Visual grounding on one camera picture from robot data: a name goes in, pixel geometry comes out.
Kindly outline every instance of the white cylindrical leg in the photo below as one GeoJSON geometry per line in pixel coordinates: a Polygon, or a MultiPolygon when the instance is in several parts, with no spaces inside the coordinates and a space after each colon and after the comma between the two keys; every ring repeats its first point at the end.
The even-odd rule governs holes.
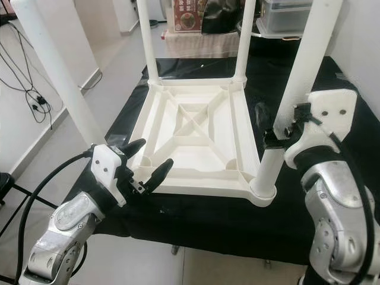
{"type": "Polygon", "coordinates": [[[36,0],[12,0],[11,4],[84,140],[88,146],[92,143],[104,144],[104,135],[55,47],[36,0]]]}
{"type": "Polygon", "coordinates": [[[292,124],[293,106],[306,102],[325,56],[343,0],[314,0],[303,37],[294,60],[277,116],[274,131],[285,139],[284,130],[292,124]]]}
{"type": "Polygon", "coordinates": [[[145,58],[147,60],[149,82],[159,84],[156,58],[154,57],[152,37],[150,33],[149,14],[146,0],[137,0],[138,15],[140,18],[142,41],[144,43],[145,58]]]}
{"type": "Polygon", "coordinates": [[[252,26],[254,24],[256,0],[246,0],[243,14],[242,32],[240,34],[239,49],[237,51],[237,60],[235,75],[233,81],[246,83],[247,77],[245,71],[248,61],[249,44],[251,42],[252,26]]]}
{"type": "MultiPolygon", "coordinates": [[[[313,1],[301,44],[274,123],[274,131],[279,139],[285,139],[284,129],[292,124],[293,106],[306,102],[305,95],[313,87],[330,42],[342,1],[313,1]]],[[[260,197],[269,197],[273,194],[274,184],[280,173],[283,160],[283,151],[265,151],[258,177],[252,181],[252,190],[256,195],[256,203],[268,202],[268,198],[261,199],[260,197]]]]}
{"type": "Polygon", "coordinates": [[[259,207],[266,207],[276,197],[277,190],[274,186],[284,162],[284,150],[282,148],[266,150],[262,157],[259,172],[256,178],[249,183],[253,192],[252,203],[259,207]]]}

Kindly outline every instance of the black cable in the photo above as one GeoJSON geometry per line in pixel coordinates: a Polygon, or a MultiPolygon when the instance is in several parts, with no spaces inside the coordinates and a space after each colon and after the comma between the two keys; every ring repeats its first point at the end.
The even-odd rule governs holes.
{"type": "Polygon", "coordinates": [[[84,245],[83,245],[83,255],[82,255],[81,262],[79,262],[79,264],[76,267],[76,269],[71,273],[71,277],[74,276],[74,275],[76,275],[76,273],[78,273],[78,271],[83,266],[84,261],[86,260],[86,257],[87,257],[87,242],[85,242],[84,245]]]}
{"type": "Polygon", "coordinates": [[[0,275],[0,281],[6,282],[9,284],[14,284],[14,279],[6,277],[6,276],[2,276],[2,275],[0,275]]]}
{"type": "Polygon", "coordinates": [[[26,228],[26,221],[28,218],[28,214],[30,212],[31,206],[33,205],[34,200],[38,196],[38,194],[41,192],[43,187],[48,184],[48,182],[56,176],[62,169],[67,167],[73,162],[76,162],[79,159],[89,157],[89,151],[85,151],[82,154],[79,154],[77,156],[74,156],[73,158],[67,160],[66,162],[62,163],[60,166],[58,166],[55,170],[53,170],[42,182],[37,186],[36,190],[32,193],[30,196],[30,199],[28,200],[28,203],[25,206],[25,209],[23,211],[23,215],[21,216],[20,226],[18,230],[18,248],[17,248],[17,269],[16,269],[16,277],[14,280],[14,285],[18,285],[18,281],[21,276],[21,272],[23,270],[23,258],[24,258],[24,234],[25,234],[25,228],[26,228]]]}
{"type": "Polygon", "coordinates": [[[5,47],[2,45],[2,43],[0,42],[0,46],[1,48],[4,50],[5,54],[7,55],[7,57],[11,60],[11,62],[14,64],[14,66],[18,69],[18,71],[23,75],[23,77],[26,79],[26,81],[29,82],[29,84],[31,84],[31,82],[29,81],[29,79],[26,77],[26,75],[22,72],[22,70],[20,69],[20,67],[14,62],[14,60],[12,59],[12,57],[9,55],[8,51],[5,49],[5,47]]]}
{"type": "Polygon", "coordinates": [[[14,60],[12,59],[12,57],[9,55],[9,53],[7,52],[7,50],[5,49],[5,47],[2,45],[2,43],[0,42],[0,46],[1,48],[4,50],[4,52],[7,54],[7,56],[10,58],[11,62],[16,66],[16,68],[18,69],[18,71],[23,75],[23,77],[28,81],[28,83],[31,85],[30,89],[26,89],[26,87],[24,86],[24,84],[22,83],[22,81],[19,79],[19,77],[17,76],[17,74],[15,73],[15,71],[12,69],[11,65],[8,63],[7,60],[5,60],[5,58],[2,56],[2,54],[0,53],[0,57],[2,58],[2,60],[5,62],[5,64],[8,66],[8,68],[11,70],[11,72],[14,74],[14,77],[17,79],[17,81],[20,83],[21,87],[24,89],[24,90],[21,90],[19,88],[15,88],[15,87],[12,87],[10,86],[9,84],[7,84],[4,80],[1,80],[3,83],[5,83],[5,85],[13,90],[17,90],[17,91],[23,91],[25,92],[25,100],[26,100],[26,103],[31,111],[31,114],[33,115],[33,118],[34,120],[40,124],[42,123],[45,119],[46,119],[46,114],[49,115],[49,122],[50,122],[50,129],[53,129],[53,126],[52,126],[52,114],[51,114],[51,106],[50,104],[47,102],[47,100],[41,95],[41,93],[38,92],[38,90],[35,88],[34,84],[33,84],[33,79],[31,77],[31,73],[30,73],[30,68],[29,68],[29,64],[28,64],[28,60],[27,60],[27,56],[26,56],[26,52],[25,52],[25,49],[24,49],[24,45],[23,45],[23,41],[21,39],[21,37],[23,37],[25,39],[25,41],[27,41],[27,39],[20,33],[20,31],[16,28],[15,25],[13,25],[12,23],[10,23],[16,30],[17,30],[17,33],[18,33],[18,39],[19,39],[19,42],[20,42],[20,46],[21,46],[21,50],[23,52],[23,55],[24,55],[24,59],[25,59],[25,64],[26,64],[26,68],[27,68],[27,72],[28,72],[28,76],[29,76],[29,79],[26,77],[26,75],[22,72],[21,68],[14,62],[14,60]],[[35,92],[37,94],[37,97],[40,96],[41,98],[43,98],[43,100],[45,101],[44,104],[46,104],[46,107],[47,107],[47,111],[45,110],[44,108],[44,104],[41,104],[36,98],[34,98],[30,92],[35,92]],[[43,110],[42,112],[40,110],[38,110],[38,107],[37,108],[33,108],[32,106],[30,106],[30,103],[28,101],[28,96],[29,98],[33,99],[36,104],[43,110]],[[39,113],[43,113],[43,118],[41,120],[38,120],[38,118],[36,117],[36,115],[34,114],[34,111],[37,111],[39,113]]]}
{"type": "MultiPolygon", "coordinates": [[[[310,121],[315,123],[318,126],[322,125],[322,122],[318,120],[317,118],[311,117],[310,121]]],[[[364,260],[362,263],[362,266],[360,267],[358,273],[355,275],[353,280],[350,282],[352,285],[360,284],[368,274],[368,270],[371,267],[372,258],[373,258],[373,250],[375,249],[375,227],[373,224],[373,217],[372,217],[372,210],[371,210],[371,204],[369,202],[368,194],[365,188],[365,183],[362,178],[362,175],[360,174],[360,170],[357,168],[356,163],[351,156],[350,152],[344,144],[339,140],[339,138],[332,132],[330,133],[329,137],[334,142],[334,144],[337,146],[337,148],[340,150],[340,153],[346,160],[352,175],[355,179],[357,189],[359,190],[360,198],[362,199],[363,203],[363,211],[364,216],[366,220],[366,228],[367,228],[367,248],[364,256],[364,260]]]]}
{"type": "Polygon", "coordinates": [[[7,7],[5,6],[3,0],[1,0],[1,4],[2,4],[2,6],[4,7],[5,12],[6,12],[7,14],[9,14],[9,11],[8,11],[7,7]]]}
{"type": "Polygon", "coordinates": [[[78,86],[80,89],[82,89],[82,90],[91,90],[92,88],[94,88],[99,82],[100,82],[100,80],[102,80],[102,78],[103,78],[103,73],[101,72],[100,73],[100,76],[99,76],[99,79],[94,83],[94,85],[92,85],[91,87],[89,87],[89,88],[85,88],[85,87],[80,87],[80,86],[78,86]]]}
{"type": "Polygon", "coordinates": [[[28,45],[30,45],[30,47],[32,48],[32,49],[34,49],[34,47],[31,45],[31,43],[28,41],[28,39],[22,34],[22,32],[20,32],[20,30],[12,23],[12,22],[8,22],[8,24],[11,26],[11,27],[13,27],[16,31],[17,31],[17,33],[19,33],[20,35],[21,35],[21,37],[23,37],[23,39],[25,40],[25,42],[27,42],[28,43],[28,45]]]}
{"type": "Polygon", "coordinates": [[[25,202],[26,202],[26,200],[28,200],[28,198],[29,198],[29,196],[25,196],[25,198],[22,200],[21,204],[18,205],[17,209],[13,212],[12,216],[9,218],[9,220],[7,221],[5,226],[2,228],[2,230],[0,232],[0,238],[5,233],[5,231],[7,230],[8,226],[12,223],[14,217],[17,215],[18,211],[21,210],[22,206],[25,204],[25,202]]]}
{"type": "Polygon", "coordinates": [[[3,79],[1,79],[1,78],[0,78],[0,81],[1,81],[2,83],[4,83],[4,85],[7,86],[7,87],[10,88],[10,89],[13,89],[13,90],[16,90],[16,91],[25,92],[25,90],[22,90],[22,89],[19,89],[19,88],[16,88],[16,87],[12,87],[12,86],[10,86],[8,83],[6,83],[6,82],[5,82],[3,79]]]}

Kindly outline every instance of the table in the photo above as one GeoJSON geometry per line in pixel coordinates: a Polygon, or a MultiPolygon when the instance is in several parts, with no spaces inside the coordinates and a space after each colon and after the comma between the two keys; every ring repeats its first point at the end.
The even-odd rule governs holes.
{"type": "MultiPolygon", "coordinates": [[[[271,116],[275,117],[293,60],[270,56],[250,56],[248,60],[245,94],[260,156],[264,149],[260,139],[262,132],[256,125],[255,105],[265,103],[271,116]]],[[[163,78],[221,78],[233,75],[236,58],[158,59],[157,62],[163,78]]],[[[339,67],[326,57],[313,91],[355,89],[353,84],[341,78],[339,67]]],[[[121,135],[129,139],[147,92],[145,69],[106,138],[121,135]]],[[[378,209],[380,122],[361,97],[358,98],[351,133],[344,142],[372,190],[378,209]]],[[[309,264],[314,224],[305,207],[300,177],[284,164],[276,186],[277,197],[266,208],[256,207],[239,198],[153,194],[143,205],[115,207],[95,233],[132,236],[243,257],[309,264]]],[[[80,190],[96,187],[87,165],[66,200],[80,190]]],[[[375,216],[379,222],[379,211],[375,216]]]]}
{"type": "Polygon", "coordinates": [[[238,55],[239,35],[164,33],[165,44],[173,58],[228,58],[238,55]]]}

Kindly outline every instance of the wire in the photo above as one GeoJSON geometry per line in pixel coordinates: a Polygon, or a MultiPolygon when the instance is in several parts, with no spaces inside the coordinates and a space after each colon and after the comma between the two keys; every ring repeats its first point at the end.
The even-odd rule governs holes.
{"type": "MultiPolygon", "coordinates": [[[[30,45],[30,47],[32,48],[32,49],[34,49],[34,47],[31,45],[31,43],[25,38],[25,36],[22,34],[22,32],[20,32],[20,30],[13,24],[13,23],[11,23],[11,22],[9,22],[8,23],[11,27],[9,28],[11,31],[12,31],[12,33],[13,33],[13,36],[15,37],[15,39],[18,41],[18,43],[19,44],[22,44],[22,42],[21,42],[21,40],[20,40],[20,35],[21,35],[21,37],[23,37],[23,39],[30,45]]],[[[58,92],[57,92],[57,90],[56,90],[56,88],[53,86],[53,84],[51,84],[50,83],[50,81],[39,71],[39,69],[38,68],[36,68],[34,65],[33,65],[33,62],[31,61],[31,59],[30,59],[30,57],[28,56],[28,53],[27,52],[25,52],[25,56],[26,56],[26,58],[28,59],[28,61],[29,61],[29,64],[30,64],[30,66],[31,67],[33,67],[33,69],[43,78],[43,80],[54,90],[54,92],[57,94],[57,96],[58,96],[58,98],[60,99],[60,101],[61,101],[61,107],[58,109],[58,110],[55,110],[53,107],[52,107],[52,109],[54,110],[54,111],[56,111],[56,112],[59,112],[59,111],[61,111],[62,110],[62,108],[64,107],[64,102],[62,101],[62,99],[60,98],[60,96],[59,96],[59,94],[58,94],[58,92]]]]}
{"type": "Polygon", "coordinates": [[[1,4],[2,4],[2,6],[3,6],[5,12],[6,12],[7,14],[9,14],[8,9],[7,9],[7,7],[5,6],[3,0],[1,0],[1,4]]]}
{"type": "Polygon", "coordinates": [[[17,215],[18,211],[21,210],[22,206],[25,204],[25,202],[26,202],[26,200],[28,200],[28,198],[29,198],[29,196],[25,196],[25,198],[22,200],[20,205],[18,205],[17,209],[13,212],[12,216],[9,218],[9,220],[7,221],[5,226],[2,228],[2,230],[0,232],[0,238],[5,233],[5,231],[7,230],[8,226],[12,223],[14,217],[17,215]]]}
{"type": "Polygon", "coordinates": [[[5,86],[7,86],[8,88],[10,88],[10,89],[13,89],[13,90],[17,90],[17,91],[21,91],[21,92],[24,92],[25,90],[22,90],[22,89],[19,89],[19,88],[16,88],[16,87],[12,87],[12,86],[10,86],[8,83],[6,83],[3,79],[1,79],[0,78],[0,81],[2,82],[2,83],[4,83],[5,84],[5,86]]]}
{"type": "Polygon", "coordinates": [[[82,89],[82,90],[91,90],[92,88],[94,88],[94,87],[100,82],[100,80],[102,80],[102,78],[103,78],[103,73],[100,72],[99,79],[94,83],[94,85],[92,85],[91,87],[88,87],[88,88],[80,87],[80,86],[78,86],[78,87],[79,87],[80,89],[82,89]]]}
{"type": "Polygon", "coordinates": [[[22,34],[22,32],[20,32],[20,30],[12,22],[9,21],[8,24],[11,27],[13,27],[17,31],[17,33],[20,33],[21,37],[23,37],[23,39],[28,43],[28,45],[30,45],[31,48],[34,49],[34,47],[31,45],[31,43],[28,41],[28,39],[22,34]]]}
{"type": "Polygon", "coordinates": [[[21,50],[23,52],[23,55],[24,55],[24,59],[25,59],[25,64],[26,64],[26,68],[27,68],[27,73],[28,73],[28,77],[29,79],[26,77],[26,75],[22,72],[21,68],[14,62],[14,60],[12,59],[12,57],[10,56],[10,54],[7,52],[7,50],[5,49],[5,47],[3,46],[3,44],[0,42],[0,47],[4,50],[4,52],[6,53],[7,57],[9,57],[9,59],[11,60],[11,62],[16,66],[16,68],[18,69],[18,71],[23,75],[23,77],[26,79],[26,81],[31,85],[30,89],[26,89],[25,85],[22,83],[22,81],[19,79],[19,77],[17,76],[17,74],[15,73],[15,71],[12,69],[11,65],[8,63],[8,61],[4,58],[4,56],[0,53],[0,57],[2,58],[2,60],[5,62],[5,64],[7,65],[7,67],[11,70],[11,72],[14,74],[14,77],[17,79],[17,81],[20,83],[20,86],[23,88],[22,89],[19,89],[19,88],[16,88],[16,87],[12,87],[10,86],[9,84],[7,84],[4,80],[1,80],[1,82],[5,83],[5,85],[13,90],[17,90],[17,91],[23,91],[25,92],[25,100],[27,102],[27,105],[31,111],[31,114],[33,115],[33,118],[34,120],[40,124],[42,123],[45,119],[46,119],[46,114],[49,115],[49,123],[50,123],[50,129],[53,129],[53,126],[52,126],[52,114],[51,114],[51,105],[48,103],[48,101],[41,95],[41,93],[39,93],[39,91],[35,88],[34,84],[33,84],[33,79],[31,77],[31,73],[30,73],[30,68],[29,68],[29,64],[28,64],[28,60],[27,60],[27,54],[25,52],[25,49],[24,49],[24,45],[23,45],[23,41],[21,39],[21,37],[23,37],[26,41],[27,39],[20,33],[20,31],[16,28],[15,25],[13,25],[11,23],[11,26],[13,26],[16,30],[17,30],[17,33],[18,33],[18,39],[19,39],[19,42],[20,42],[20,45],[21,45],[21,50]],[[31,92],[35,92],[37,94],[37,98],[34,98],[32,95],[31,95],[31,92]],[[44,100],[44,103],[40,103],[40,101],[38,101],[38,98],[41,98],[44,100]],[[33,104],[33,106],[30,105],[30,102],[28,100],[28,98],[34,100],[36,102],[36,104],[33,104]],[[43,117],[41,120],[39,120],[36,116],[36,114],[34,113],[34,111],[38,112],[38,113],[42,113],[43,114],[43,117]]]}
{"type": "Polygon", "coordinates": [[[83,266],[84,261],[86,260],[86,257],[87,257],[87,242],[85,242],[84,245],[83,245],[83,256],[82,256],[81,262],[79,262],[79,264],[76,267],[76,269],[71,273],[71,277],[74,276],[74,275],[76,275],[76,273],[78,273],[78,271],[83,266]]]}
{"type": "Polygon", "coordinates": [[[41,192],[43,187],[48,184],[50,180],[54,176],[56,176],[62,169],[67,167],[73,162],[76,162],[79,159],[89,157],[89,151],[85,151],[77,156],[74,156],[73,158],[67,160],[66,162],[62,163],[60,166],[58,166],[55,170],[53,170],[42,182],[37,186],[36,190],[32,193],[30,196],[30,199],[28,200],[28,203],[25,206],[25,209],[23,211],[23,215],[21,216],[20,226],[18,230],[18,248],[17,248],[17,269],[16,269],[16,276],[14,280],[14,285],[18,285],[18,281],[21,276],[21,272],[23,269],[23,258],[24,258],[24,234],[25,234],[25,228],[26,228],[26,221],[28,218],[28,214],[30,212],[31,206],[33,205],[34,200],[37,198],[38,194],[41,192]]]}
{"type": "MultiPolygon", "coordinates": [[[[322,122],[318,120],[317,118],[314,118],[313,116],[310,117],[310,121],[315,123],[318,126],[322,126],[322,122]]],[[[372,258],[373,258],[373,250],[375,249],[375,228],[373,225],[373,217],[372,217],[372,210],[371,210],[371,204],[369,202],[368,194],[365,188],[365,183],[362,178],[362,175],[360,174],[360,170],[357,168],[356,163],[349,153],[348,149],[344,146],[344,144],[339,140],[339,138],[333,133],[327,133],[327,135],[331,138],[331,140],[334,142],[334,144],[337,146],[337,148],[340,150],[340,153],[346,160],[352,175],[355,179],[356,186],[359,190],[360,197],[362,199],[363,203],[363,211],[364,216],[366,220],[366,228],[367,228],[367,248],[364,256],[364,260],[362,263],[362,266],[360,267],[358,273],[355,275],[353,280],[350,282],[352,285],[360,284],[368,274],[368,270],[371,267],[372,258]]]]}

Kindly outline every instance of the cardboard box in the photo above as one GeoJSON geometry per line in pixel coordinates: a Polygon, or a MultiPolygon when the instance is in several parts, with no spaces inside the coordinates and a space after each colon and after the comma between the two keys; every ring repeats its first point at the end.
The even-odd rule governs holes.
{"type": "Polygon", "coordinates": [[[173,0],[174,32],[200,32],[206,3],[207,0],[173,0]]]}

